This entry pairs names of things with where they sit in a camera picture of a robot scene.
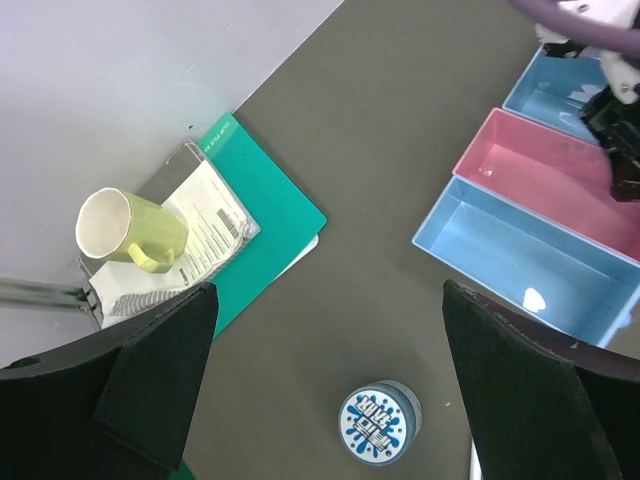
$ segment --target mug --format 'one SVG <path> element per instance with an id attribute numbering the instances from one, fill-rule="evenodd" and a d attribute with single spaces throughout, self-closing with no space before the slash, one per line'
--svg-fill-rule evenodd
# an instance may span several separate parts
<path id="1" fill-rule="evenodd" d="M 87 257 L 133 262 L 149 273 L 168 272 L 188 234 L 166 208 L 117 188 L 87 198 L 76 223 L 76 242 Z"/>

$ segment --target gray table surface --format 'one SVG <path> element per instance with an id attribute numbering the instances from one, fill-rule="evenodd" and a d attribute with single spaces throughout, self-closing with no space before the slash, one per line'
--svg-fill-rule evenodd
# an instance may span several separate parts
<path id="1" fill-rule="evenodd" d="M 215 340 L 185 453 L 199 480 L 468 478 L 441 314 L 459 277 L 410 240 L 535 48 L 506 0 L 346 0 L 240 108 L 329 223 Z M 637 350 L 637 332 L 616 348 Z M 372 468 L 342 447 L 337 414 L 387 378 L 416 392 L 424 423 Z"/>

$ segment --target pink plastic bin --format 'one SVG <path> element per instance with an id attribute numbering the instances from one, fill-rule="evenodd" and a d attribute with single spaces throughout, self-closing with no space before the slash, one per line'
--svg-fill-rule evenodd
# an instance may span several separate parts
<path id="1" fill-rule="evenodd" d="M 453 173 L 640 261 L 640 204 L 611 198 L 595 145 L 496 108 Z"/>

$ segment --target white paper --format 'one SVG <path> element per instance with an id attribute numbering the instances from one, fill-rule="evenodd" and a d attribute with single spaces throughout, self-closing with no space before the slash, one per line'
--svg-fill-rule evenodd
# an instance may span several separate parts
<path id="1" fill-rule="evenodd" d="M 304 257 L 305 255 L 307 255 L 311 250 L 313 250 L 314 248 L 316 248 L 318 246 L 318 241 L 320 239 L 318 238 L 318 236 L 316 235 L 315 237 L 313 237 L 313 239 L 309 242 L 309 244 L 304 247 L 302 249 L 302 251 L 298 254 L 298 256 L 296 258 L 294 258 L 291 263 L 289 265 L 287 265 L 287 268 L 285 268 L 282 272 L 280 272 L 280 275 L 278 275 L 276 277 L 276 279 L 280 278 L 282 276 L 282 274 L 284 272 L 286 272 L 287 270 L 289 270 L 291 267 L 293 267 L 296 263 L 298 263 L 300 261 L 300 259 L 302 257 Z"/>
<path id="2" fill-rule="evenodd" d="M 211 278 L 242 245 L 247 215 L 209 162 L 202 162 L 163 206 L 189 227 L 184 253 L 165 274 L 147 273 L 133 263 L 106 262 L 90 280 L 105 321 L 116 317 L 117 323 Z"/>

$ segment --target teal clipboard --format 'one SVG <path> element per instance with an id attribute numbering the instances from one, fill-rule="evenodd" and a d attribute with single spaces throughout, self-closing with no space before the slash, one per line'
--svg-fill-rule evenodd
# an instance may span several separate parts
<path id="1" fill-rule="evenodd" d="M 273 282 L 327 223 L 230 113 L 198 142 L 260 233 L 213 280 L 220 311 L 214 337 Z"/>

